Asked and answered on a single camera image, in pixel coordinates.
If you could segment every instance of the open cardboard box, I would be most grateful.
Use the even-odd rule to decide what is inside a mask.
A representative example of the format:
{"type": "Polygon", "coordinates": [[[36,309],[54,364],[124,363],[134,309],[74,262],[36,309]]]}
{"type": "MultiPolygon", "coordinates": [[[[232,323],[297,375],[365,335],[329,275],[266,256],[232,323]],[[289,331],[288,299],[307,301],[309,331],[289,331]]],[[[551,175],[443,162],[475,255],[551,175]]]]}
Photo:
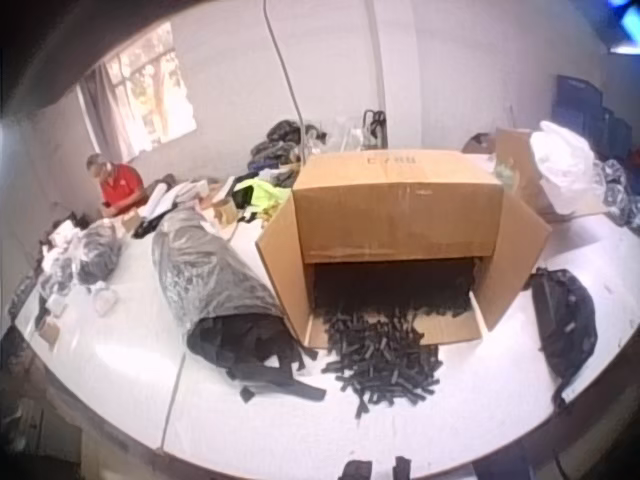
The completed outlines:
{"type": "Polygon", "coordinates": [[[316,348],[327,346],[314,305],[322,264],[479,258],[477,308],[415,322],[424,343],[451,343],[480,338],[480,318],[498,324],[549,232],[461,153],[371,151],[312,157],[257,247],[289,328],[316,348]]]}
{"type": "Polygon", "coordinates": [[[513,170],[515,179],[513,192],[548,222],[560,222],[587,215],[606,213],[607,209],[595,195],[586,196],[575,212],[570,215],[556,213],[547,194],[540,186],[542,174],[531,150],[531,130],[496,131],[496,165],[513,170]]]}

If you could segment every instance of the curtain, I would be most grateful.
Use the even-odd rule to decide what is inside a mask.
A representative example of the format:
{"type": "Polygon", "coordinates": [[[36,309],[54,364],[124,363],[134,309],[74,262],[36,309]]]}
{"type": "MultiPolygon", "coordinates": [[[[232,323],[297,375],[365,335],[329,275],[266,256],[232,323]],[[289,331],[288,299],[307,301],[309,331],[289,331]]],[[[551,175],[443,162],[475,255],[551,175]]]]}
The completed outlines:
{"type": "Polygon", "coordinates": [[[99,63],[80,80],[79,85],[100,153],[115,163],[133,158],[135,150],[118,109],[106,65],[99,63]]]}

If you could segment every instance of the white plastic bag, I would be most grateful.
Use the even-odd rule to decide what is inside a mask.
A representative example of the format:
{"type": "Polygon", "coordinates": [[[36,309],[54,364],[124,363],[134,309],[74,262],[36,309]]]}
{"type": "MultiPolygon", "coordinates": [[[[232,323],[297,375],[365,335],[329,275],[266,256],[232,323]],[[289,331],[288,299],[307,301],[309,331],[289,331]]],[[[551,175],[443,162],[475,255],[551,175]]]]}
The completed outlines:
{"type": "Polygon", "coordinates": [[[540,185],[557,213],[570,214],[593,192],[595,155],[584,138],[566,128],[551,122],[540,128],[531,136],[540,185]]]}

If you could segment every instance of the black bag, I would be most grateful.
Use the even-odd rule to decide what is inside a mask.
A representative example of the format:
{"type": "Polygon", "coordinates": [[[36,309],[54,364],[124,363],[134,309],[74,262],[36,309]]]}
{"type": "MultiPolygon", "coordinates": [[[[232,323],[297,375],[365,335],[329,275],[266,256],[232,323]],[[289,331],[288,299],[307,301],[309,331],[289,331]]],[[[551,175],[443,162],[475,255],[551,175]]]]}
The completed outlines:
{"type": "Polygon", "coordinates": [[[591,357],[598,341],[596,314],[588,290],[569,270],[538,268],[529,278],[542,351],[560,379],[552,400],[566,403],[562,392],[591,357]]]}

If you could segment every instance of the electrical cord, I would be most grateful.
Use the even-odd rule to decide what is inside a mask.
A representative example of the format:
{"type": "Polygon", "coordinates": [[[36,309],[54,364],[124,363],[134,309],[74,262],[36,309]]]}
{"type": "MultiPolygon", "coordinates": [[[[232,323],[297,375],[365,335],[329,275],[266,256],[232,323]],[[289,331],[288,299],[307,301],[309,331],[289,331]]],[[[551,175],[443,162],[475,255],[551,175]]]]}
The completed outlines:
{"type": "Polygon", "coordinates": [[[282,56],[282,52],[280,51],[280,47],[278,46],[278,41],[276,40],[276,35],[273,32],[273,27],[271,26],[271,20],[269,19],[269,12],[267,10],[267,0],[262,0],[262,14],[264,15],[264,21],[267,25],[267,30],[269,31],[269,36],[271,37],[271,42],[273,43],[273,47],[276,50],[276,54],[278,55],[278,60],[280,61],[280,67],[282,68],[282,73],[284,74],[284,79],[287,82],[287,88],[289,89],[289,95],[291,95],[291,101],[293,102],[293,107],[296,110],[296,115],[298,116],[298,123],[300,123],[300,158],[302,161],[302,165],[307,163],[307,132],[305,130],[304,119],[302,118],[302,113],[300,113],[300,106],[298,105],[298,100],[296,99],[296,94],[293,91],[293,85],[291,84],[291,78],[289,78],[289,71],[287,70],[287,66],[284,63],[284,57],[282,56]]]}

